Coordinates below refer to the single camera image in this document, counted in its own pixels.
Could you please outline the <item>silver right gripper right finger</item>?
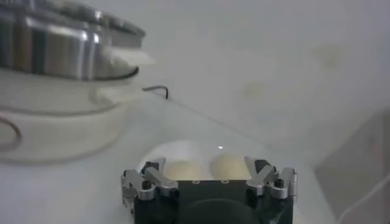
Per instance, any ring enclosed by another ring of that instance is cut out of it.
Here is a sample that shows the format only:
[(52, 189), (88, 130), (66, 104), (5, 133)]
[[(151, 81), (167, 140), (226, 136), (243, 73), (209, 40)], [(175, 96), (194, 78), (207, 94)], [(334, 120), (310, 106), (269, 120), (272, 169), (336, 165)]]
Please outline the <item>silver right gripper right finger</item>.
[(297, 172), (290, 167), (279, 172), (275, 166), (265, 159), (244, 157), (250, 179), (246, 185), (255, 190), (256, 196), (262, 196), (268, 191), (271, 197), (284, 200), (291, 197), (297, 199)]

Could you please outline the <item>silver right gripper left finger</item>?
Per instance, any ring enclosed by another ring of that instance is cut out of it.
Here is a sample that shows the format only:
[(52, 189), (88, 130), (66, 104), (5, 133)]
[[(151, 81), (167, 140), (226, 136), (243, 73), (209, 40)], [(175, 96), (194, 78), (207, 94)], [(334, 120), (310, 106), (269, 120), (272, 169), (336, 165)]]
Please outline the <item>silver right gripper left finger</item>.
[(167, 198), (176, 201), (179, 197), (179, 183), (163, 174), (166, 158), (146, 161), (140, 171), (125, 170), (121, 175), (122, 204), (134, 213), (135, 201), (153, 201)]

